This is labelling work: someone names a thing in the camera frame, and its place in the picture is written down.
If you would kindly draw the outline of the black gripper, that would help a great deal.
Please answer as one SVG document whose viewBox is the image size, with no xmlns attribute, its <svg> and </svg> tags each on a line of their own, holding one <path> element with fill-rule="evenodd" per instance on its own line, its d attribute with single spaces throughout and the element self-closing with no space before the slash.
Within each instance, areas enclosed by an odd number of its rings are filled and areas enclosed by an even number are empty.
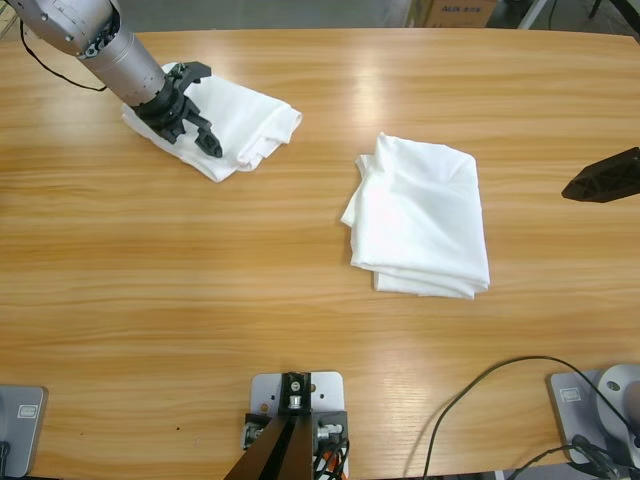
<svg viewBox="0 0 640 480">
<path fill-rule="evenodd" d="M 167 78 L 156 97 L 133 108 L 134 113 L 159 137 L 174 145 L 186 133 L 184 122 L 197 127 L 195 144 L 207 156 L 221 158 L 220 141 L 211 132 L 211 123 L 200 115 L 199 108 L 185 94 L 186 89 L 200 80 Z"/>
</svg>

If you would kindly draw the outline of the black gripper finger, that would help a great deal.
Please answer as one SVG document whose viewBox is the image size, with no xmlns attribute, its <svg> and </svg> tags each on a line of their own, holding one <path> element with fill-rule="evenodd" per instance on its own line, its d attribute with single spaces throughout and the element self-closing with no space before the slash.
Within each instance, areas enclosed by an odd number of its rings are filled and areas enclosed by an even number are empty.
<svg viewBox="0 0 640 480">
<path fill-rule="evenodd" d="M 578 202 L 607 203 L 639 193 L 639 148 L 584 167 L 561 192 Z"/>
</svg>

